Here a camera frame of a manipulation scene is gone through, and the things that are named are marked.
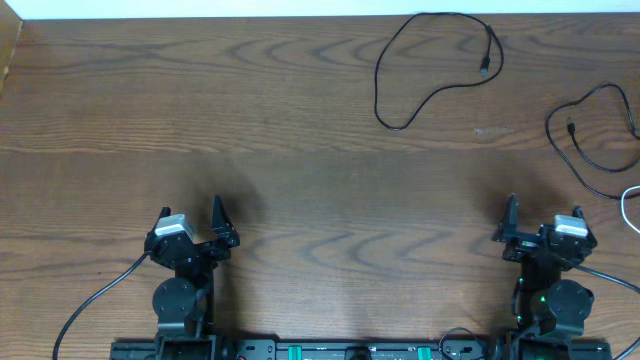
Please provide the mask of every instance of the black wire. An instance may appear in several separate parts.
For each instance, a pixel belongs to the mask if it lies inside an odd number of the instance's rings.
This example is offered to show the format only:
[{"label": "black wire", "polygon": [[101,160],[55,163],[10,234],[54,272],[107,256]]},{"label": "black wire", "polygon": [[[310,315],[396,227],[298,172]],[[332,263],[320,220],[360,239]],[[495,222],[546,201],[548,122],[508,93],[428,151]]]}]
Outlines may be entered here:
[{"label": "black wire", "polygon": [[438,342],[438,352],[440,352],[440,355],[443,358],[446,358],[448,360],[453,360],[451,358],[451,356],[449,356],[449,355],[447,355],[445,353],[445,351],[442,349],[442,346],[444,345],[444,339],[447,336],[451,335],[451,333],[456,332],[456,331],[465,331],[465,332],[469,333],[471,335],[471,337],[473,338],[473,340],[475,340],[475,342],[477,342],[478,345],[480,345],[480,348],[482,348],[482,356],[480,356],[478,358],[475,358],[475,359],[471,359],[471,360],[480,360],[480,359],[482,359],[482,358],[484,358],[486,356],[486,354],[485,354],[486,353],[486,349],[484,347],[484,344],[482,344],[480,342],[480,340],[478,340],[478,337],[473,332],[471,332],[471,330],[469,330],[467,328],[463,328],[463,327],[455,327],[453,329],[449,329],[449,331],[447,331],[444,335],[442,335],[442,337],[440,338],[440,341]]},{"label": "black wire", "polygon": [[[418,106],[416,111],[413,113],[413,115],[411,115],[409,120],[407,120],[407,122],[404,125],[402,125],[402,126],[389,125],[384,120],[382,120],[382,118],[380,117],[380,114],[378,113],[378,72],[380,70],[380,62],[382,61],[382,57],[387,52],[387,49],[389,49],[389,46],[391,46],[391,43],[398,37],[398,35],[400,35],[402,30],[404,30],[404,28],[407,25],[409,25],[411,20],[415,19],[418,16],[442,16],[442,15],[462,16],[462,17],[466,17],[466,18],[469,18],[471,20],[479,22],[485,28],[485,30],[487,31],[487,36],[489,37],[489,43],[487,45],[487,53],[486,53],[484,59],[482,60],[482,70],[487,70],[488,71],[489,53],[491,52],[491,38],[493,37],[496,40],[496,44],[498,44],[498,48],[500,49],[500,66],[498,67],[498,71],[496,71],[495,74],[491,75],[491,77],[489,77],[489,78],[487,78],[487,79],[485,79],[483,81],[476,82],[476,83],[472,83],[472,84],[454,84],[454,85],[443,86],[443,87],[435,90],[434,92],[432,92],[429,96],[427,96],[427,98],[424,99],[424,101],[422,101],[420,106]],[[374,86],[373,112],[375,113],[376,119],[378,119],[380,124],[382,124],[387,129],[389,129],[389,130],[406,129],[413,122],[413,120],[416,118],[416,116],[418,116],[418,113],[420,112],[420,110],[422,110],[422,107],[429,101],[429,99],[431,99],[431,97],[433,97],[433,95],[439,93],[440,91],[447,90],[447,89],[474,87],[474,86],[479,86],[479,85],[488,83],[489,81],[495,79],[498,76],[498,74],[500,74],[500,72],[502,71],[503,65],[504,65],[504,50],[502,49],[502,44],[500,43],[500,39],[498,39],[498,37],[496,36],[496,34],[493,31],[493,29],[491,28],[491,26],[489,26],[488,24],[486,24],[482,20],[480,20],[480,19],[478,19],[478,18],[476,18],[474,16],[471,16],[471,15],[462,14],[462,13],[456,13],[456,12],[438,12],[438,13],[425,13],[425,12],[423,12],[423,13],[415,14],[412,17],[410,17],[409,20],[407,20],[400,27],[400,29],[395,33],[395,35],[393,35],[391,40],[389,40],[387,45],[384,47],[384,49],[382,49],[382,52],[380,53],[380,57],[378,58],[378,62],[376,63],[376,68],[375,68],[374,75],[373,75],[373,86]]]},{"label": "black wire", "polygon": [[[616,283],[618,285],[622,285],[622,286],[624,286],[624,287],[626,287],[628,289],[631,289],[631,290],[635,291],[636,293],[640,294],[640,287],[638,287],[636,285],[633,285],[630,282],[624,281],[624,280],[619,279],[619,278],[617,278],[615,276],[611,276],[611,275],[605,274],[605,273],[600,272],[598,270],[594,270],[594,269],[588,268],[586,266],[574,264],[571,261],[563,258],[562,256],[560,256],[560,255],[558,255],[558,254],[556,254],[554,252],[551,252],[551,255],[553,257],[555,257],[558,261],[564,263],[565,265],[574,267],[574,268],[576,268],[576,269],[578,269],[580,271],[584,271],[587,274],[591,274],[591,275],[597,276],[599,278],[602,278],[602,279],[605,279],[605,280],[609,280],[609,281],[611,281],[613,283]],[[620,355],[616,356],[614,358],[614,360],[622,360],[622,359],[624,359],[629,354],[631,354],[638,346],[640,346],[640,337],[638,337],[636,339],[636,341],[634,341],[626,350],[621,352]]]},{"label": "black wire", "polygon": [[144,254],[142,254],[142,256],[140,256],[140,258],[135,263],[133,263],[133,265],[131,265],[129,270],[125,271],[117,279],[113,280],[111,283],[109,283],[109,285],[103,287],[102,290],[93,294],[90,298],[87,299],[87,301],[84,302],[84,304],[80,305],[78,310],[76,310],[76,312],[74,312],[73,315],[71,315],[69,320],[67,320],[67,323],[64,324],[64,326],[62,327],[62,330],[60,330],[60,334],[58,334],[58,339],[56,340],[56,344],[53,346],[53,355],[51,356],[52,360],[58,360],[58,351],[60,350],[60,344],[62,343],[62,338],[67,333],[67,330],[69,330],[69,327],[71,327],[71,324],[73,323],[73,321],[78,317],[78,315],[80,315],[82,310],[86,309],[87,306],[89,306],[95,299],[99,298],[100,295],[104,294],[109,289],[116,286],[120,281],[124,280],[124,278],[129,276],[129,274],[131,274],[138,266],[140,266],[140,264],[142,264],[144,259],[149,254],[150,252],[145,252]]},{"label": "black wire", "polygon": [[[618,90],[618,93],[620,93],[620,96],[622,97],[622,100],[624,102],[624,107],[625,107],[625,109],[627,111],[627,117],[629,118],[629,131],[631,132],[631,134],[633,135],[634,138],[640,140],[640,136],[638,136],[636,134],[636,125],[635,125],[635,122],[633,121],[633,116],[631,114],[631,108],[629,107],[629,101],[627,100],[627,96],[625,95],[624,91],[622,90],[622,88],[620,86],[618,86],[616,84],[612,84],[612,83],[607,83],[607,84],[595,87],[591,91],[586,93],[580,99],[575,100],[575,101],[570,101],[570,102],[568,102],[566,104],[560,105],[557,108],[553,109],[553,111],[551,111],[551,113],[549,113],[549,115],[547,115],[547,117],[545,118],[544,128],[545,128],[545,131],[547,133],[547,138],[549,139],[549,143],[551,143],[551,146],[553,146],[553,148],[556,150],[558,155],[560,155],[560,157],[562,157],[562,159],[567,163],[567,165],[569,166],[569,169],[571,169],[571,171],[573,171],[573,174],[576,176],[578,181],[580,181],[582,186],[587,188],[587,190],[591,191],[592,193],[594,193],[594,194],[596,194],[598,196],[602,196],[603,198],[611,199],[611,200],[620,200],[620,196],[618,196],[618,195],[609,195],[609,194],[602,193],[602,192],[594,189],[593,187],[591,187],[589,184],[587,184],[582,179],[582,177],[578,173],[578,170],[576,170],[576,168],[573,167],[573,164],[571,164],[571,161],[569,160],[569,158],[562,152],[562,150],[560,150],[560,148],[558,148],[556,143],[553,141],[553,138],[551,137],[550,126],[549,126],[549,124],[551,122],[551,118],[559,110],[564,109],[566,107],[570,107],[570,106],[576,106],[576,105],[582,103],[585,99],[587,99],[589,96],[593,95],[594,93],[596,93],[596,92],[598,92],[598,91],[600,91],[600,90],[602,90],[604,88],[608,88],[608,87],[612,87],[612,88]],[[633,162],[633,163],[631,163],[629,165],[626,165],[626,166],[624,166],[622,168],[619,168],[619,169],[608,169],[608,168],[602,167],[602,166],[596,164],[595,162],[593,162],[591,159],[589,159],[589,157],[578,146],[578,142],[575,139],[574,133],[571,130],[569,130],[569,133],[571,134],[571,138],[573,140],[573,144],[575,145],[575,147],[578,150],[578,152],[580,153],[580,155],[589,164],[591,164],[592,166],[594,166],[595,168],[597,168],[599,170],[606,171],[606,172],[611,172],[611,173],[622,172],[622,171],[625,171],[625,170],[628,170],[628,169],[632,168],[633,166],[635,166],[638,163],[638,160],[636,160],[635,162]],[[633,194],[633,195],[627,195],[627,197],[625,197],[625,199],[633,199],[633,198],[636,198],[638,196],[640,196],[640,193],[636,193],[636,194]]]}]

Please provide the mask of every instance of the green tape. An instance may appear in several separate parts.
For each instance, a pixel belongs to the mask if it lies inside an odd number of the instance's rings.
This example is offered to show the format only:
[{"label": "green tape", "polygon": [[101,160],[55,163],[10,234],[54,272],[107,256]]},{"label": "green tape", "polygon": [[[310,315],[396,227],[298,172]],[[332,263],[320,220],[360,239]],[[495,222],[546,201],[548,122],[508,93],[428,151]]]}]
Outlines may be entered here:
[{"label": "green tape", "polygon": [[431,348],[425,346],[419,347],[418,360],[431,360]]},{"label": "green tape", "polygon": [[289,346],[289,360],[302,360],[302,346]]}]

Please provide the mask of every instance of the white cable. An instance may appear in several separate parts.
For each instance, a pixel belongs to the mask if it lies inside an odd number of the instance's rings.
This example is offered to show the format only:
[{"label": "white cable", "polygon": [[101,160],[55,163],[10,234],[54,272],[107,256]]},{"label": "white cable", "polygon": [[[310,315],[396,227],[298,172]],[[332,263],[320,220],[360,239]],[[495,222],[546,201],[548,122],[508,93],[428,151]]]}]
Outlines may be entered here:
[{"label": "white cable", "polygon": [[637,227],[635,227],[635,226],[631,223],[631,221],[629,221],[629,219],[627,219],[627,214],[625,214],[625,212],[624,212],[624,197],[625,197],[625,196],[627,196],[627,193],[628,193],[629,191],[638,190],[638,189],[640,189],[640,185],[638,185],[638,186],[632,186],[632,187],[628,188],[627,190],[625,190],[625,191],[622,193],[622,196],[621,196],[621,199],[620,199],[620,211],[622,211],[622,218],[623,218],[623,219],[624,219],[624,221],[627,223],[627,225],[631,226],[631,228],[632,228],[633,230],[635,230],[638,234],[640,234],[640,230],[639,230]]}]

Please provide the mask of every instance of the white backdrop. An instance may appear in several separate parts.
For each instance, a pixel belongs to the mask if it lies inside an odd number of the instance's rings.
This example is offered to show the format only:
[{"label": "white backdrop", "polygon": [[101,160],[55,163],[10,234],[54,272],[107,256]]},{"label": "white backdrop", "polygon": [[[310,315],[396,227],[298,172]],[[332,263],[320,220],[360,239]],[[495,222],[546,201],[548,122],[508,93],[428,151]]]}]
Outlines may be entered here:
[{"label": "white backdrop", "polygon": [[25,20],[640,12],[640,0],[6,0]]}]

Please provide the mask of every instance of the wooden table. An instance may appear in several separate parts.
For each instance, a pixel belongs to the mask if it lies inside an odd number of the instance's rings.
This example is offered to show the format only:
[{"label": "wooden table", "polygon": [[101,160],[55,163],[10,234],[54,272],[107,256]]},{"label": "wooden table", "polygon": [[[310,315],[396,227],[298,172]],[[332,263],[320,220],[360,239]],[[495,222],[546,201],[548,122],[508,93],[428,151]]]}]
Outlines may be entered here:
[{"label": "wooden table", "polygon": [[[242,237],[216,270],[226,329],[401,339],[513,325],[519,267],[490,240],[511,192],[532,231],[582,205],[599,240],[586,264],[640,283],[619,203],[579,185],[543,128],[605,81],[640,116],[640,15],[481,18],[504,72],[436,95],[401,132],[372,108],[373,65],[403,16],[27,22],[0,101],[0,357],[50,357],[69,315],[142,253],[162,206],[209,239],[214,194]],[[383,116],[400,124],[431,90],[477,81],[485,49],[471,21],[417,20],[384,59]],[[554,136],[594,186],[638,183],[637,169],[586,165],[569,116],[593,158],[632,159],[613,92],[558,114]],[[147,260],[78,318],[61,359],[152,338],[151,296],[171,276]],[[636,295],[566,276],[595,293],[587,336],[615,353],[635,339]]]}]

